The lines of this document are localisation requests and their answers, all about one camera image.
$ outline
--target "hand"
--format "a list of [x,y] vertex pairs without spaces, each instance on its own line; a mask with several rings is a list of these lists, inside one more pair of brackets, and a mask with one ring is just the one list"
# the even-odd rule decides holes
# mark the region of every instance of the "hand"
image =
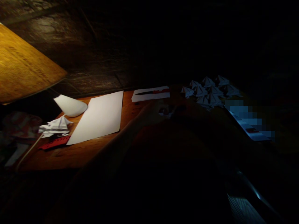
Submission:
[[142,126],[148,126],[160,123],[167,119],[167,116],[159,115],[159,111],[164,109],[168,113],[168,105],[164,104],[163,100],[156,100],[142,108],[140,113],[135,118],[135,121]]

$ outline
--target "knife image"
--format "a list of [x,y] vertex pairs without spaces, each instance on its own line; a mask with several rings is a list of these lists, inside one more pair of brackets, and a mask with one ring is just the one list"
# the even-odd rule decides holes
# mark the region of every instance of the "knife image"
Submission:
[[170,92],[170,90],[169,90],[169,89],[154,90],[154,91],[148,91],[148,92],[136,93],[135,95],[157,94],[157,93],[164,93],[164,92]]

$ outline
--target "fabric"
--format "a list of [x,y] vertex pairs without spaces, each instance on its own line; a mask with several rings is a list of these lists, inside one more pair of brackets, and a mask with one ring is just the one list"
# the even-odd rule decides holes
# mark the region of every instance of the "fabric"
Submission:
[[20,111],[14,111],[3,119],[4,137],[10,141],[32,144],[38,138],[40,117]]

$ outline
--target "lamp shade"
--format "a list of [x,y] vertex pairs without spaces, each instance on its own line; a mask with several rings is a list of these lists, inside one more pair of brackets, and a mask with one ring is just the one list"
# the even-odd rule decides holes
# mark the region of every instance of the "lamp shade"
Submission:
[[0,103],[10,103],[61,81],[67,72],[0,23]]

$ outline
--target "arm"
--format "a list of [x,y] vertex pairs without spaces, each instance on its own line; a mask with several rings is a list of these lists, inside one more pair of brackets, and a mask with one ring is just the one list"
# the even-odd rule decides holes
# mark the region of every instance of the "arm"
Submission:
[[158,100],[144,107],[138,116],[131,120],[98,154],[84,166],[63,193],[59,201],[49,212],[46,223],[65,223],[74,217],[76,212],[84,209],[93,192],[100,192],[107,182],[116,174],[126,152],[137,133],[148,125],[157,124],[167,117],[158,114],[160,109],[168,110],[163,100]]
[[195,132],[215,157],[238,166],[278,212],[285,216],[296,214],[298,172],[279,155],[237,129],[225,113],[207,113],[199,105],[194,105],[175,120]]

